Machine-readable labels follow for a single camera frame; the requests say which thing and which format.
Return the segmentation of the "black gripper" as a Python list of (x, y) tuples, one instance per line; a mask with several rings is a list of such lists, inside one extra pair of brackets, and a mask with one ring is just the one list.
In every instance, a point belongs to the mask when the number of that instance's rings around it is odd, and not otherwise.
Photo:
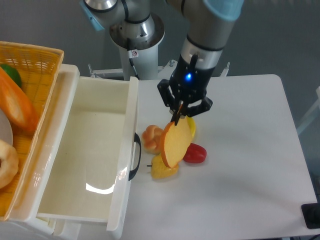
[[(175, 126), (181, 117), (194, 117), (209, 111), (213, 105), (207, 97), (207, 86), (214, 69), (200, 69), (196, 67), (199, 62), (197, 54), (191, 56), (189, 63), (180, 57), (170, 79), (162, 79), (157, 85), (164, 105), (170, 108), (170, 122)], [(200, 104), (189, 107), (197, 101)]]

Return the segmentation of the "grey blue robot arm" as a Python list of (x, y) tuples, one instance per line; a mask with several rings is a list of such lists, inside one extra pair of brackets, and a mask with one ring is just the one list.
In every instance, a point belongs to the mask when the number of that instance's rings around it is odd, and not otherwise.
[[(157, 88), (171, 121), (210, 110), (207, 86), (243, 6), (241, 0), (171, 0), (190, 27), (177, 65)], [(123, 77), (151, 80), (158, 75), (158, 45), (165, 35), (149, 0), (82, 0), (97, 31), (107, 30), (121, 57)]]

